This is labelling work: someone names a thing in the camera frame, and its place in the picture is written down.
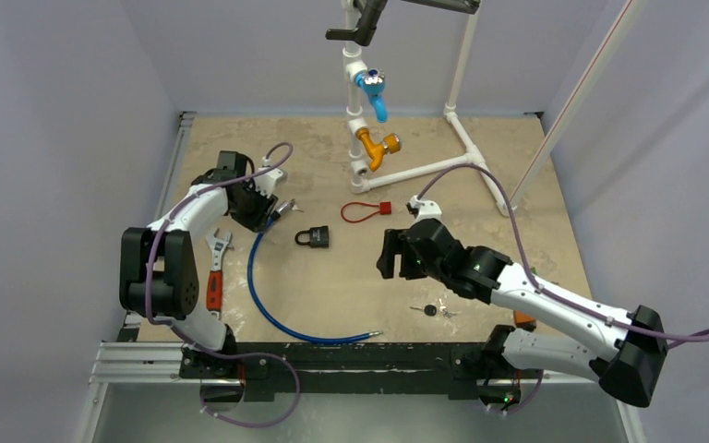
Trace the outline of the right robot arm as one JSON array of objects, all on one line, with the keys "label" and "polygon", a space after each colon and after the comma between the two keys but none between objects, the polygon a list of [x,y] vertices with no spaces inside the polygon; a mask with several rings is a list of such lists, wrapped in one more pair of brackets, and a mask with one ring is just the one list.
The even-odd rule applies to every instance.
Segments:
[{"label": "right robot arm", "polygon": [[486,246],[465,246],[436,219],[388,229],[376,267],[383,279],[431,278],[467,300],[528,314],[559,332],[541,339],[514,330],[484,347],[485,370],[549,369],[590,379],[631,406],[651,404],[669,346],[653,308],[597,303],[549,281]]}]

